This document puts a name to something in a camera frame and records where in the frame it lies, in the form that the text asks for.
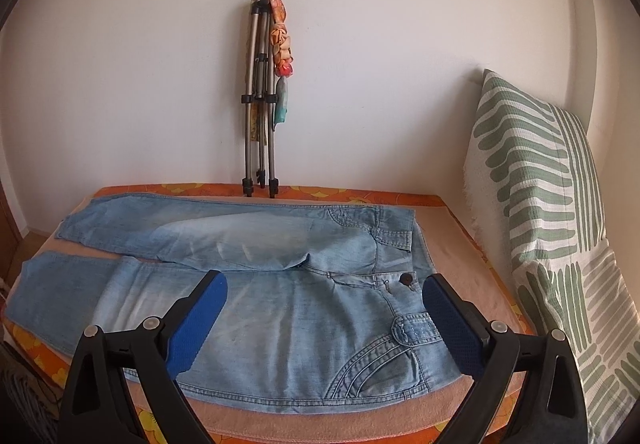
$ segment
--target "jeans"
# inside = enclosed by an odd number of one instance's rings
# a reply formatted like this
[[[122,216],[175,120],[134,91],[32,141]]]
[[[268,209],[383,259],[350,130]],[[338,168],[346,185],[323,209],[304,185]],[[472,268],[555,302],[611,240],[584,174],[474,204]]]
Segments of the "jeans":
[[[227,303],[178,375],[189,397],[343,413],[460,376],[422,305],[434,271],[411,210],[124,195],[94,199],[57,236],[128,255],[45,253],[25,264],[6,315],[67,354],[85,325],[134,328],[164,315],[203,271],[225,272]]]

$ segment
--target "tripod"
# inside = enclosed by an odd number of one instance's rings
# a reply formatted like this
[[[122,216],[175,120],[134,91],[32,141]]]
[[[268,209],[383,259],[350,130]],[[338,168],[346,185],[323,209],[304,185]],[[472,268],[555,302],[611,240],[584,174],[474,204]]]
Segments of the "tripod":
[[[244,110],[244,178],[242,192],[250,197],[254,192],[252,179],[252,140],[258,143],[257,183],[265,187],[266,171],[264,148],[267,147],[269,161],[269,196],[278,194],[273,153],[273,114],[276,104],[274,83],[273,46],[269,40],[273,26],[273,13],[269,0],[256,0],[251,6],[251,29],[249,54],[247,56],[246,79],[241,102]],[[252,123],[255,117],[255,131]]]

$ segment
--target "orange floral tablecloth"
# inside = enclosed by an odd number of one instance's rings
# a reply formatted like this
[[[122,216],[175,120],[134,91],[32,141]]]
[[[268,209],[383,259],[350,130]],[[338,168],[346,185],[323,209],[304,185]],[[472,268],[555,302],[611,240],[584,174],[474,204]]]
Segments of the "orange floral tablecloth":
[[[146,192],[171,196],[213,196],[213,197],[241,197],[242,186],[236,184],[149,184],[134,186],[111,186],[102,188],[95,196],[114,195],[118,193]],[[268,198],[267,189],[256,188],[254,196]],[[397,206],[431,206],[431,207],[447,207],[443,200],[436,195],[413,195],[407,193],[393,193],[385,191],[363,191],[340,188],[318,188],[304,186],[280,186],[279,199],[285,200],[316,200],[329,202],[346,202],[351,204],[385,204]],[[482,255],[485,264],[491,269],[495,280],[500,286],[504,296],[508,299],[511,308],[515,312],[522,332],[533,334],[522,312],[516,305],[513,297],[507,291],[506,287],[494,271],[487,257],[484,255],[478,244],[466,232],[465,228],[460,224],[460,228],[464,231],[468,239],[476,248],[478,253]],[[24,353],[33,361],[37,369],[42,373],[45,380],[49,380],[54,384],[64,388],[66,382],[66,374],[69,365],[65,363],[58,355],[50,350],[47,345],[33,336],[30,332],[11,323],[7,318],[2,316],[2,322],[5,328],[12,335],[16,343],[22,348]],[[503,428],[511,416],[513,407],[518,398],[518,392],[514,392],[504,398],[498,413],[489,430],[490,434],[485,437],[484,444],[494,444],[499,442],[501,437],[501,428]],[[142,427],[145,429],[146,436],[151,444],[166,444],[166,440],[162,436],[158,424],[151,412],[136,408]],[[367,441],[370,444],[431,444],[442,429],[446,426],[447,421],[441,424],[431,426],[408,435],[402,435],[392,438],[384,438],[378,440]],[[255,444],[254,442],[236,438],[226,437],[223,435],[211,435],[216,444]]]

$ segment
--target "peach cloth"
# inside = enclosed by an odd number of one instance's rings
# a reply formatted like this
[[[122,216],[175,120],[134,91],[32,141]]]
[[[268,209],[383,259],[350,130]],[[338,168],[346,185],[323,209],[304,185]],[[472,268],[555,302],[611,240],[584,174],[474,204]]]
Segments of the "peach cloth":
[[[199,198],[229,202],[273,203],[271,199],[263,198],[204,196]],[[85,199],[76,210],[84,208],[89,200]],[[295,200],[281,202],[308,203],[308,201]],[[446,207],[413,206],[411,209],[415,210],[416,220],[424,234],[434,267],[444,275],[460,297],[473,302],[488,320],[500,319],[514,332],[521,332],[519,321],[498,287],[491,270],[466,237],[452,213]],[[117,254],[84,247],[75,242],[57,240],[53,236],[44,243],[40,252],[45,250],[81,256],[118,258]],[[70,362],[68,356],[61,357]],[[523,376],[524,374],[514,375],[508,394],[521,387]],[[359,442],[404,435],[446,421],[453,416],[471,384],[471,378],[463,376],[432,394],[386,408],[345,414],[267,414],[227,408],[193,399],[189,399],[189,402],[210,433],[266,443]],[[148,410],[140,385],[129,382],[129,389],[134,404]]]

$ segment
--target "silver screw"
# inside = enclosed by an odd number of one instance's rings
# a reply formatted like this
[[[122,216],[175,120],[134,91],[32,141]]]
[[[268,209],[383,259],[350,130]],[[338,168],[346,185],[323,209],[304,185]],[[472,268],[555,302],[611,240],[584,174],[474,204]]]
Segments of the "silver screw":
[[[88,338],[94,337],[98,333],[98,327],[95,325],[89,325],[84,329],[84,335]]]
[[[147,330],[157,329],[160,326],[160,320],[155,316],[147,318],[142,322],[142,326]]]
[[[507,323],[504,321],[492,321],[491,322],[491,330],[494,332],[498,332],[498,334],[504,334],[507,331]]]
[[[566,339],[564,332],[562,332],[560,329],[553,329],[551,331],[551,337],[556,341],[564,341]]]

